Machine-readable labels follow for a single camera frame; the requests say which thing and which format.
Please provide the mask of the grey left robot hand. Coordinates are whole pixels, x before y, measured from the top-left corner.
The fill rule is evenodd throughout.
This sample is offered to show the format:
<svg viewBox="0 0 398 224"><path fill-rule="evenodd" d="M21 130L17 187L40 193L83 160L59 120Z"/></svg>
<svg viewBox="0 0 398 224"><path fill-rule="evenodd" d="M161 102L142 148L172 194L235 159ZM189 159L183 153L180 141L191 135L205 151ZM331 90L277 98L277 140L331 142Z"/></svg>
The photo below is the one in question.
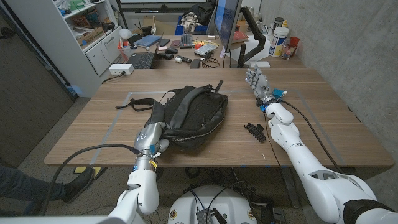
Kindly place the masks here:
<svg viewBox="0 0 398 224"><path fill-rule="evenodd" d="M134 147L139 151L150 151L153 156L164 152L170 142L162 137L162 133L168 127L165 122L148 124L137 133Z"/></svg>

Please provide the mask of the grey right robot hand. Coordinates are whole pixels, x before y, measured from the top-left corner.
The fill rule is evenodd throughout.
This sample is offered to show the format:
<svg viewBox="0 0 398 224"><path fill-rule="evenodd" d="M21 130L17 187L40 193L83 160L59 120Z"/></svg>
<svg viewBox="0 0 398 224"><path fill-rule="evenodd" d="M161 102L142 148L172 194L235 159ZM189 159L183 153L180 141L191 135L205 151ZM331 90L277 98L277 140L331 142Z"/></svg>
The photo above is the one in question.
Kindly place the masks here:
<svg viewBox="0 0 398 224"><path fill-rule="evenodd" d="M269 89L267 77L257 65L254 66L253 70L247 69L245 81L253 89L258 107L277 102Z"/></svg>

